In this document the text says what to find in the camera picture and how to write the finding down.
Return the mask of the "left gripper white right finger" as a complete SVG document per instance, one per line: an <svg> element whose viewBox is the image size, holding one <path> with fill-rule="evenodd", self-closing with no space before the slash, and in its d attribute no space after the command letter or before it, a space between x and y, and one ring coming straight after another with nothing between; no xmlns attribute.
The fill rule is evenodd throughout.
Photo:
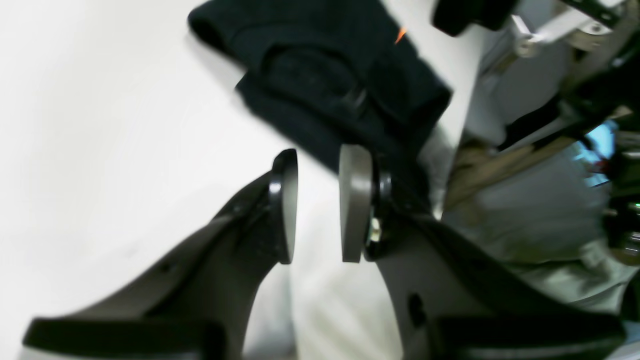
<svg viewBox="0 0 640 360"><path fill-rule="evenodd" d="M394 180L360 145L339 154L343 262L376 264L405 360L605 360L626 341L613 315L534 290Z"/></svg>

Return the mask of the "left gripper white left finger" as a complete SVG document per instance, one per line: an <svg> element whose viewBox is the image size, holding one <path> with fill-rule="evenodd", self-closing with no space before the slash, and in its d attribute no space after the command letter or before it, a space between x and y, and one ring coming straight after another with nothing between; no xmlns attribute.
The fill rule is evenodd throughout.
<svg viewBox="0 0 640 360"><path fill-rule="evenodd" d="M133 281L78 312L35 317L25 360L240 360L258 289L292 262L298 157L272 168Z"/></svg>

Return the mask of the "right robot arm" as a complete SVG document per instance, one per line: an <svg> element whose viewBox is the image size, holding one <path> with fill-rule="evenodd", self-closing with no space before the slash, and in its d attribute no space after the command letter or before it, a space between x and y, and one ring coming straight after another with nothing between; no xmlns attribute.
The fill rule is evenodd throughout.
<svg viewBox="0 0 640 360"><path fill-rule="evenodd" d="M502 149L592 129L627 110L639 121L637 0L439 0L432 25L496 32L462 142Z"/></svg>

